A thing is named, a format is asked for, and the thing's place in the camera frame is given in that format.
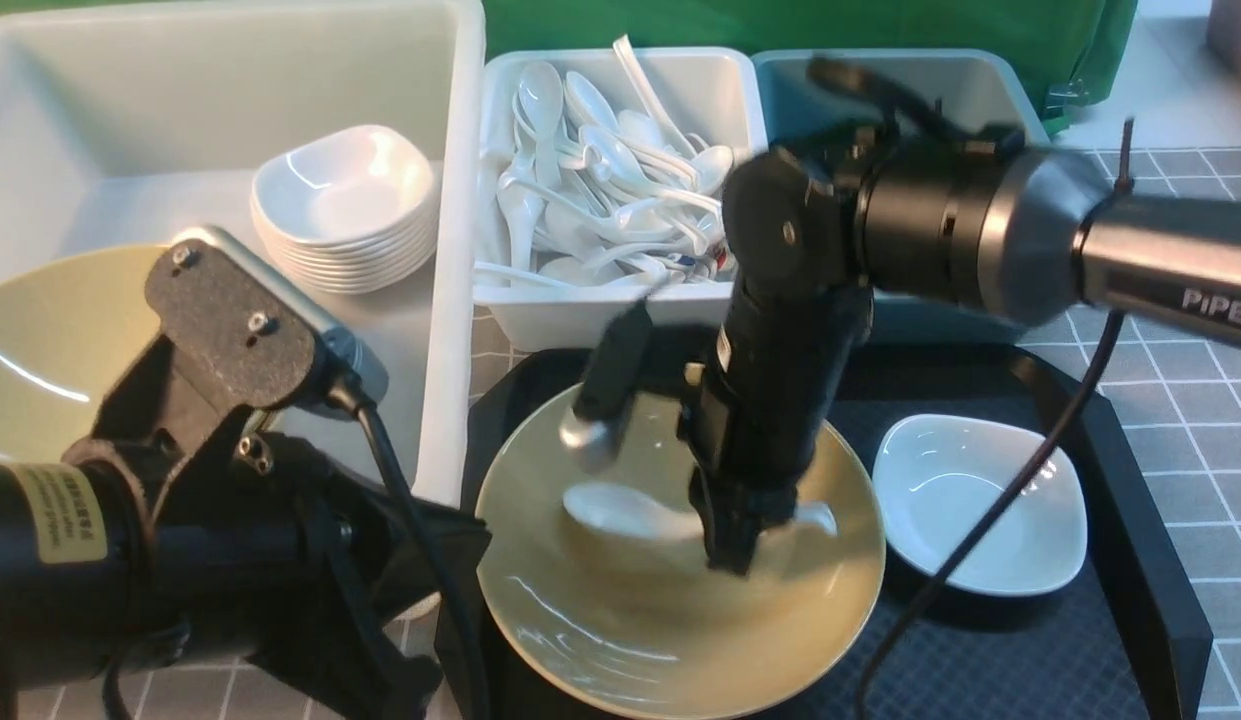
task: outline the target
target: black cable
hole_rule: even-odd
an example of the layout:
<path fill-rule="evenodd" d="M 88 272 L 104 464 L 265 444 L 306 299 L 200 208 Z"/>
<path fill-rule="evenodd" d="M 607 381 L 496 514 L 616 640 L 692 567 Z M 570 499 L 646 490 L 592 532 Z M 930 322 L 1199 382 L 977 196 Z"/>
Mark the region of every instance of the black cable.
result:
<path fill-rule="evenodd" d="M 0 720 L 17 720 L 20 691 L 16 688 L 16 674 L 7 662 L 0 643 Z"/>
<path fill-rule="evenodd" d="M 122 674 L 122 664 L 127 659 L 127 653 L 120 652 L 109 660 L 108 670 L 104 670 L 104 716 L 108 720 L 132 720 L 132 711 L 127 710 L 127 701 L 122 700 L 122 689 L 118 686 L 118 677 Z"/>
<path fill-rule="evenodd" d="M 343 374 L 333 384 L 328 400 L 354 416 L 364 428 L 364 433 L 367 434 L 376 468 L 383 479 L 383 489 L 387 489 L 388 495 L 396 503 L 411 538 L 418 544 L 419 550 L 424 554 L 424 560 L 433 570 L 433 578 L 438 583 L 442 602 L 455 623 L 455 633 L 460 636 L 460 653 L 464 655 L 465 670 L 469 674 L 469 696 L 473 701 L 473 718 L 470 720 L 488 720 L 491 716 L 491 710 L 488 706 L 491 696 L 486 690 L 486 667 L 482 664 L 478 628 L 464 606 L 464 596 L 460 593 L 459 585 L 455 583 L 454 575 L 442 562 L 442 552 L 438 551 L 437 544 L 433 542 L 428 529 L 424 528 L 424 519 L 419 514 L 414 497 L 411 495 L 411 487 L 402 474 L 401 464 L 393 452 L 393 442 L 383 427 L 383 420 L 379 416 L 376 402 L 361 391 L 356 375 L 350 372 Z"/>
<path fill-rule="evenodd" d="M 864 673 L 861 674 L 861 682 L 856 688 L 856 718 L 858 720 L 867 720 L 867 691 L 870 691 L 870 685 L 872 684 L 872 677 L 877 674 L 881 665 L 886 662 L 886 657 L 890 655 L 891 650 L 903 637 L 905 632 L 908 632 L 908 627 L 916 623 L 921 618 L 922 613 L 926 612 L 927 607 L 934 602 L 934 598 L 939 596 L 939 591 L 948 582 L 949 576 L 953 571 L 962 565 L 963 560 L 970 555 L 972 550 L 975 550 L 977 544 L 985 538 L 990 528 L 994 528 L 994 523 L 1003 516 L 1003 513 L 1011 505 L 1013 502 L 1021 495 L 1024 488 L 1033 482 L 1033 478 L 1037 477 L 1037 470 L 1042 468 L 1044 462 L 1055 452 L 1055 448 L 1060 446 L 1060 438 L 1064 437 L 1065 430 L 1069 430 L 1073 421 L 1082 413 L 1082 408 L 1086 406 L 1087 400 L 1095 395 L 1097 384 L 1100 384 L 1100 375 L 1104 374 L 1106 366 L 1109 365 L 1109 355 L 1113 355 L 1113 348 L 1118 343 L 1118 331 L 1122 329 L 1122 322 L 1126 318 L 1124 313 L 1113 310 L 1109 313 L 1109 319 L 1104 320 L 1104 331 L 1100 334 L 1100 345 L 1096 346 L 1096 353 L 1091 359 L 1091 365 L 1087 366 L 1087 372 L 1082 375 L 1082 382 L 1078 387 L 1078 392 L 1073 394 L 1072 398 L 1069 398 L 1069 405 L 1064 407 L 1064 412 L 1060 413 L 1059 418 L 1055 420 L 1055 426 L 1051 432 L 1047 433 L 1042 443 L 1037 446 L 1037 449 L 1033 452 L 1030 459 L 1028 459 L 1024 468 L 1016 474 L 1016 479 L 1013 479 L 1010 484 L 1004 489 L 1004 492 L 998 497 L 998 500 L 992 503 L 989 510 L 985 511 L 984 516 L 977 521 L 975 528 L 972 528 L 970 533 L 967 533 L 967 538 L 958 542 L 958 547 L 949 555 L 948 560 L 944 560 L 944 565 L 936 570 L 936 575 L 932 575 L 923 585 L 922 590 L 913 597 L 907 606 L 903 607 L 902 614 L 891 624 L 891 629 L 886 633 L 886 638 L 882 643 L 877 646 L 877 649 L 870 657 L 867 665 L 864 667 Z"/>

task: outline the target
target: yellow label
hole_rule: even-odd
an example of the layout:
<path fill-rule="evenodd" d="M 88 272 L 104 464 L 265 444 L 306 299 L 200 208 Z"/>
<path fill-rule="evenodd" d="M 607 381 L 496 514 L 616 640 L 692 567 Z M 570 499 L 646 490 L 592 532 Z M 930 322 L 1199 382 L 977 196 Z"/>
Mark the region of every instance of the yellow label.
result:
<path fill-rule="evenodd" d="M 82 470 L 73 466 L 11 466 L 11 473 L 34 515 L 38 560 L 61 565 L 108 556 L 101 504 Z"/>

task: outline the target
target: robotic arm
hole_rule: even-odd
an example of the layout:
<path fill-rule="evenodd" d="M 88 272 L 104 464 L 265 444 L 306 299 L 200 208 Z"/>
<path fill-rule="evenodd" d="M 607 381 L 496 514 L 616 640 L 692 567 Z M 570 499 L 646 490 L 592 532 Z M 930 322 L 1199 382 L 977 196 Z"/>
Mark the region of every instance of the robotic arm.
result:
<path fill-rule="evenodd" d="M 740 273 L 702 367 L 684 384 L 653 377 L 639 304 L 608 328 L 562 423 L 596 469 L 614 459 L 638 389 L 679 397 L 711 569 L 747 574 L 758 534 L 793 518 L 848 355 L 872 325 L 872 288 L 1026 325 L 1088 302 L 1241 346 L 1241 204 L 1132 196 L 1128 178 L 1114 187 L 1073 151 L 1028 146 L 1018 128 L 972 135 L 854 65 L 813 60 L 808 77 L 882 119 L 735 170 L 722 214 Z"/>

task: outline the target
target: bowl rim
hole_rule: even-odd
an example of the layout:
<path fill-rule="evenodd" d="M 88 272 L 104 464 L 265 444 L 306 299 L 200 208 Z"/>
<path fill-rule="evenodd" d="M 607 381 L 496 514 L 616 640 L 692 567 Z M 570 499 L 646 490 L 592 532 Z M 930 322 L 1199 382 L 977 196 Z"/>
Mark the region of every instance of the bowl rim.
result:
<path fill-rule="evenodd" d="M 1041 433 L 1033 432 L 1033 430 L 1019 428 L 1015 425 L 998 423 L 998 421 L 994 420 L 967 418 L 967 416 L 963 415 L 946 415 L 946 413 L 910 415 L 907 416 L 907 418 L 896 421 L 895 425 L 891 425 L 890 430 L 886 430 L 886 434 L 882 436 L 882 442 L 877 447 L 877 453 L 872 458 L 871 483 L 872 488 L 875 488 L 875 492 L 872 492 L 872 497 L 875 497 L 875 500 L 877 500 L 880 510 L 882 509 L 882 506 L 887 506 L 889 503 L 885 502 L 884 498 L 881 498 L 877 493 L 877 487 L 879 487 L 877 469 L 880 468 L 879 462 L 882 459 L 882 456 L 885 456 L 885 451 L 889 447 L 891 438 L 895 437 L 895 433 L 898 432 L 898 430 L 902 430 L 906 425 L 918 423 L 918 421 L 922 420 L 943 420 L 943 421 L 949 421 L 949 423 L 954 425 L 975 425 L 975 427 L 993 428 L 998 430 L 998 432 L 1028 437 L 1033 441 L 1036 441 L 1037 443 L 1041 443 L 1044 439 L 1046 439 Z M 1051 580 L 1050 583 L 1037 583 L 1035 588 L 1005 588 L 1005 587 L 992 587 L 990 585 L 967 583 L 963 582 L 963 580 L 956 578 L 954 575 L 951 575 L 949 578 L 946 580 L 944 582 L 946 587 L 958 588 L 959 591 L 963 592 L 985 597 L 997 597 L 1008 600 L 1031 598 L 1031 597 L 1041 597 L 1045 595 L 1050 595 L 1055 591 L 1059 591 L 1060 588 L 1064 588 L 1065 585 L 1072 583 L 1073 578 L 1078 577 L 1078 574 L 1081 574 L 1082 567 L 1083 565 L 1086 565 L 1087 561 L 1087 546 L 1090 542 L 1090 530 L 1087 529 L 1087 502 L 1086 502 L 1086 495 L 1083 495 L 1082 493 L 1082 480 L 1078 477 L 1076 466 L 1073 466 L 1073 461 L 1071 459 L 1071 457 L 1069 457 L 1067 452 L 1064 452 L 1062 447 L 1056 447 L 1055 451 L 1051 452 L 1049 459 L 1055 461 L 1060 470 L 1067 469 L 1069 477 L 1071 477 L 1071 482 L 1069 483 L 1069 489 L 1072 489 L 1073 493 L 1071 493 L 1071 495 L 1076 495 L 1078 500 L 1073 506 L 1076 506 L 1076 509 L 1081 511 L 1082 515 L 1082 523 L 1080 524 L 1081 533 L 1078 533 L 1080 538 L 1077 538 L 1078 541 L 1076 542 L 1076 547 L 1078 549 L 1078 551 L 1075 552 L 1073 555 L 1076 556 L 1071 559 L 1071 569 L 1069 570 L 1069 572 L 1060 574 L 1060 577 Z M 882 534 L 886 538 L 886 542 L 891 547 L 891 551 L 894 551 L 895 555 L 898 555 L 900 559 L 907 562 L 907 565 L 911 566 L 911 569 L 917 570 L 918 574 L 926 575 L 927 578 L 933 577 L 936 569 L 927 569 L 915 557 L 908 555 L 908 552 L 905 551 L 903 547 L 895 541 L 894 534 L 898 533 L 898 529 L 894 529 L 894 524 L 890 521 L 890 516 L 891 515 L 889 514 L 889 511 L 882 511 Z"/>
<path fill-rule="evenodd" d="M 539 405 L 535 410 L 532 410 L 531 413 L 525 416 L 525 418 L 520 421 L 517 427 L 514 428 L 511 433 L 509 433 L 504 443 L 501 443 L 500 449 L 496 452 L 496 456 L 493 457 L 491 466 L 489 466 L 486 468 L 486 473 L 483 474 L 483 483 L 478 492 L 477 502 L 474 502 L 474 513 L 479 518 L 482 516 L 480 506 L 483 502 L 483 492 L 484 489 L 486 489 L 486 480 L 491 478 L 491 468 L 495 468 L 496 462 L 499 462 L 501 459 L 501 456 L 505 456 L 505 452 L 509 451 L 510 438 L 514 438 L 520 432 L 520 430 L 532 423 L 532 420 L 537 418 L 539 413 L 542 413 L 546 406 L 553 403 L 565 395 L 570 395 L 572 392 L 578 391 L 580 385 L 581 384 L 571 384 L 571 386 L 565 389 L 562 392 L 558 392 L 557 395 L 550 397 L 547 401 L 544 401 L 544 403 Z M 479 564 L 478 585 L 483 596 L 483 603 L 486 605 L 486 613 L 491 616 L 493 623 L 495 623 L 496 627 L 500 629 L 501 638 L 505 639 L 509 647 L 513 648 L 516 655 L 519 655 L 520 659 L 525 662 L 525 664 L 531 667 L 537 675 L 540 675 L 544 680 L 557 688 L 560 691 L 568 694 L 568 696 L 573 698 L 576 701 L 583 703 L 585 705 L 598 708 L 598 710 L 602 710 L 603 713 L 611 713 L 612 715 L 619 715 L 622 718 L 632 718 L 633 720 L 733 720 L 753 715 L 757 713 L 762 713 L 767 710 L 767 708 L 774 708 L 781 703 L 792 700 L 793 696 L 798 696 L 799 693 L 805 691 L 807 688 L 818 683 L 818 680 L 824 678 L 825 674 L 829 674 L 829 670 L 831 670 L 833 667 L 838 665 L 839 662 L 844 660 L 845 657 L 848 657 L 848 653 L 853 649 L 853 647 L 856 646 L 859 639 L 861 639 L 864 628 L 866 628 L 867 622 L 870 621 L 870 618 L 872 618 L 872 611 L 877 608 L 877 605 L 881 602 L 882 598 L 882 583 L 884 580 L 886 578 L 886 555 L 889 555 L 886 552 L 889 542 L 886 542 L 885 519 L 882 516 L 882 508 L 881 503 L 879 502 L 877 493 L 872 492 L 872 475 L 870 475 L 870 470 L 867 470 L 866 466 L 864 466 L 861 457 L 856 454 L 856 451 L 850 446 L 848 438 L 844 438 L 843 434 L 838 432 L 838 428 L 834 427 L 831 421 L 825 418 L 824 423 L 822 423 L 822 427 L 830 430 L 830 434 L 835 439 L 835 442 L 838 442 L 838 447 L 841 448 L 845 456 L 848 456 L 848 459 L 853 463 L 854 468 L 859 469 L 861 477 L 867 478 L 867 483 L 870 483 L 870 492 L 867 493 L 867 500 L 870 502 L 870 506 L 875 511 L 879 521 L 879 533 L 877 533 L 879 542 L 877 542 L 877 561 L 876 561 L 877 582 L 876 587 L 872 588 L 872 602 L 867 607 L 867 611 L 864 612 L 864 617 L 861 618 L 861 621 L 859 621 L 858 628 L 854 628 L 854 633 L 853 637 L 850 637 L 850 641 L 848 642 L 848 647 L 844 647 L 841 652 L 836 653 L 835 655 L 831 655 L 827 664 L 824 664 L 823 667 L 818 667 L 815 673 L 813 673 L 809 678 L 804 678 L 800 684 L 798 684 L 792 689 L 792 691 L 776 693 L 776 696 L 768 696 L 766 701 L 758 703 L 756 708 L 742 708 L 742 710 L 733 711 L 730 715 L 717 715 L 717 714 L 671 715 L 655 711 L 643 711 L 638 710 L 638 708 L 624 708 L 620 705 L 616 705 L 616 703 L 603 700 L 603 698 L 592 696 L 592 694 L 582 691 L 582 689 L 576 688 L 575 685 L 571 685 L 568 683 L 565 683 L 561 678 L 557 677 L 557 674 L 551 673 L 551 670 L 549 670 L 547 667 L 544 667 L 541 662 L 534 659 L 534 657 L 530 655 L 530 653 L 526 652 L 520 643 L 516 643 L 513 639 L 510 639 L 513 637 L 516 637 L 516 633 L 513 632 L 514 628 L 511 628 L 511 626 L 508 624 L 506 619 L 501 619 L 500 616 L 498 616 L 498 613 L 493 611 L 491 607 L 489 607 L 489 605 L 486 605 L 486 583 L 484 583 L 483 580 L 484 574 L 480 571 L 482 565 Z"/>
<path fill-rule="evenodd" d="M 413 150 L 414 155 L 423 161 L 424 169 L 428 169 L 429 174 L 429 186 L 427 187 L 427 191 L 424 191 L 423 199 L 419 200 L 413 209 L 406 211 L 406 214 L 401 214 L 398 218 L 393 218 L 391 220 L 391 222 L 385 223 L 383 227 L 375 228 L 372 232 L 361 233 L 357 237 L 324 237 L 324 236 L 309 237 L 305 233 L 295 233 L 292 232 L 289 228 L 283 228 L 282 225 L 279 225 L 274 218 L 274 215 L 269 214 L 269 210 L 266 209 L 264 202 L 261 200 L 262 197 L 261 182 L 263 181 L 263 179 L 267 176 L 267 174 L 276 173 L 274 168 L 277 168 L 277 165 L 287 164 L 287 158 L 290 154 L 294 154 L 294 151 L 305 150 L 309 146 L 318 145 L 318 143 L 320 142 L 331 142 L 335 140 L 335 138 L 338 137 L 350 135 L 350 133 L 352 132 L 388 133 L 388 135 L 395 138 L 395 142 L 400 142 L 402 143 L 402 145 L 408 146 L 411 150 Z M 254 170 L 253 176 L 251 176 L 249 199 L 251 202 L 253 202 L 254 207 L 259 210 L 261 218 L 263 218 L 264 222 L 269 225 L 269 228 L 273 228 L 273 231 L 277 232 L 278 236 L 285 238 L 287 242 L 297 243 L 300 246 L 316 246 L 316 247 L 341 246 L 360 240 L 386 236 L 393 232 L 396 228 L 410 227 L 412 223 L 418 222 L 419 211 L 428 209 L 431 205 L 437 205 L 437 199 L 441 195 L 441 186 L 442 186 L 441 174 L 442 174 L 441 163 L 431 160 L 429 156 L 426 155 L 424 151 L 421 150 L 418 145 L 411 142 L 410 138 L 402 135 L 401 132 L 397 132 L 391 127 L 386 127 L 377 123 L 364 123 L 359 125 L 350 125 L 344 129 L 338 129 L 338 132 L 328 133 L 324 137 L 315 137 L 313 138 L 313 140 L 305 142 L 304 145 L 292 146 L 290 149 L 280 151 L 280 154 L 277 154 L 273 158 L 264 160 L 264 163 L 262 163 L 261 166 Z"/>

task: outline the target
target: white plastic bin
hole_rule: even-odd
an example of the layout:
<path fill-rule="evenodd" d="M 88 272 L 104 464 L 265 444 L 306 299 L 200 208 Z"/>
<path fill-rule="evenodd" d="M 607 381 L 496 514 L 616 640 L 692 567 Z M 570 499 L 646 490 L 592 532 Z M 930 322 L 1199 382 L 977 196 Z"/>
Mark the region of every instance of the white plastic bin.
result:
<path fill-rule="evenodd" d="M 392 127 L 443 161 L 436 263 L 372 295 L 313 297 L 388 366 L 383 418 L 416 490 L 459 502 L 485 52 L 478 0 L 0 17 L 0 282 L 68 254 L 168 242 L 192 223 L 221 225 L 259 252 L 249 180 L 264 160 L 345 127 Z M 376 477 L 356 425 L 283 430 Z"/>
<path fill-rule="evenodd" d="M 736 163 L 766 150 L 766 128 L 757 77 L 748 58 L 725 47 L 639 48 L 638 60 L 652 86 L 681 132 L 694 132 L 716 145 L 735 150 Z M 513 151 L 510 102 L 521 68 L 547 60 L 561 73 L 576 70 L 602 91 L 611 104 L 639 108 L 638 96 L 611 47 L 508 53 L 486 65 L 479 135 L 474 256 L 488 263 L 509 263 L 509 233 L 496 207 L 500 154 Z M 491 308 L 513 346 L 524 351 L 545 348 L 592 348 L 611 318 L 642 295 L 640 287 L 556 288 L 509 287 L 500 278 L 474 277 L 478 305 Z M 666 288 L 652 300 L 656 323 L 720 323 L 726 313 L 730 283 Z"/>

